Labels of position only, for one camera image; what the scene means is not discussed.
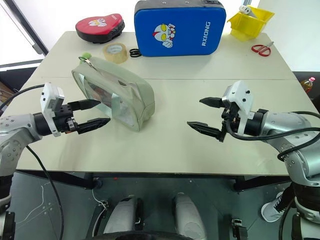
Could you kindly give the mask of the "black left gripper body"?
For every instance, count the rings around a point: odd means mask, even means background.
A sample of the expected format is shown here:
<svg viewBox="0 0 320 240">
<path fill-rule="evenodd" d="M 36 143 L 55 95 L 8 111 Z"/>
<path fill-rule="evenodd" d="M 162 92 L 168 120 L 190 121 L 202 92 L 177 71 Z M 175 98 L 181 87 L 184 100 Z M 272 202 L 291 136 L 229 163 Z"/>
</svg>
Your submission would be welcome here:
<svg viewBox="0 0 320 240">
<path fill-rule="evenodd" d="M 73 113 L 77 110 L 79 110 L 78 104 L 64 104 L 54 112 L 53 122 L 58 132 L 68 134 L 79 131 L 79 124 Z"/>
</svg>

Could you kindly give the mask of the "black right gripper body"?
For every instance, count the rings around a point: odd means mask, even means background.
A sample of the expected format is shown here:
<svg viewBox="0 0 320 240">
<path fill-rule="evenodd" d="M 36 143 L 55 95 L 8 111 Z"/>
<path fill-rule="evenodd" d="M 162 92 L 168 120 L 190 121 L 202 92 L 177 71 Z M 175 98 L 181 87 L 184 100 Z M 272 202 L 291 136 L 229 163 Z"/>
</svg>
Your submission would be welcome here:
<svg viewBox="0 0 320 240">
<path fill-rule="evenodd" d="M 220 133 L 218 134 L 217 139 L 219 142 L 223 143 L 226 134 L 233 136 L 238 132 L 240 124 L 238 112 L 240 108 L 234 102 L 223 103 L 222 101 L 220 102 L 220 107 L 224 108 L 224 110 L 221 114 L 221 118 L 223 119 L 222 128 L 220 130 Z"/>
</svg>

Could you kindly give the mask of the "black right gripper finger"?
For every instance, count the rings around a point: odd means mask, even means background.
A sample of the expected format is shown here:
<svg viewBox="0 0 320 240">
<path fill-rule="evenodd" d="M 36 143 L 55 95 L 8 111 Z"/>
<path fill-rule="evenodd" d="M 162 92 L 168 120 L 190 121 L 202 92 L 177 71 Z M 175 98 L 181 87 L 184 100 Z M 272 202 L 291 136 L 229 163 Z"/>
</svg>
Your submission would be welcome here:
<svg viewBox="0 0 320 240">
<path fill-rule="evenodd" d="M 208 126 L 206 123 L 198 122 L 198 121 L 188 121 L 187 124 L 200 134 L 213 137 L 215 139 L 220 139 L 221 131 L 218 128 L 213 128 Z"/>
<path fill-rule="evenodd" d="M 223 101 L 219 97 L 205 97 L 200 99 L 199 102 L 212 108 L 219 109 L 223 107 Z"/>
</svg>

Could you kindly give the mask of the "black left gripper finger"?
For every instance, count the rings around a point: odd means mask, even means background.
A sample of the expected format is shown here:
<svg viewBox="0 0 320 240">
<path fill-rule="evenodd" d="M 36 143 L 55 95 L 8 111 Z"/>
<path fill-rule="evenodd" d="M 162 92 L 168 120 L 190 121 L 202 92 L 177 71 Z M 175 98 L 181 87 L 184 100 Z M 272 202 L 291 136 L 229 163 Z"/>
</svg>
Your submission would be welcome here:
<svg viewBox="0 0 320 240">
<path fill-rule="evenodd" d="M 70 106 L 72 111 L 78 111 L 78 110 L 83 111 L 83 110 L 94 108 L 100 103 L 101 103 L 100 101 L 95 99 L 85 99 L 85 100 L 68 102 L 67 105 Z"/>
<path fill-rule="evenodd" d="M 85 123 L 78 124 L 75 130 L 77 133 L 84 134 L 90 131 L 97 130 L 110 122 L 110 118 L 95 118 L 88 120 Z"/>
</svg>

